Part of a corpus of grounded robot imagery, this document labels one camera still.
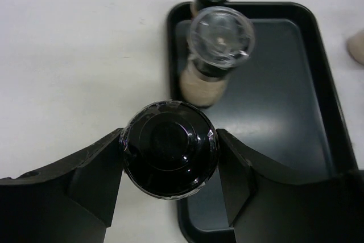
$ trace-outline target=white table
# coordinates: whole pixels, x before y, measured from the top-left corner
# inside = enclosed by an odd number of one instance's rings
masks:
[[[188,0],[0,0],[0,178],[52,163],[168,98],[165,20]],[[364,168],[364,67],[345,39],[364,0],[294,1],[315,14],[357,162]],[[122,178],[105,242],[182,243],[175,204]]]

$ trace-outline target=clear plastic cap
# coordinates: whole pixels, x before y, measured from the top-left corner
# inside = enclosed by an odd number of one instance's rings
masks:
[[[253,24],[243,14],[213,6],[201,10],[192,21],[187,42],[199,61],[229,69],[249,58],[255,34]]]

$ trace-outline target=tray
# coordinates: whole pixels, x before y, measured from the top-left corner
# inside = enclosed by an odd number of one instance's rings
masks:
[[[216,128],[270,158],[326,179],[356,167],[332,75],[313,14],[297,3],[230,2],[254,24],[251,59],[236,69],[222,99],[204,113]],[[187,59],[189,2],[167,19],[171,98],[183,100],[179,73]],[[178,201],[189,242],[235,242],[218,170],[197,194]]]

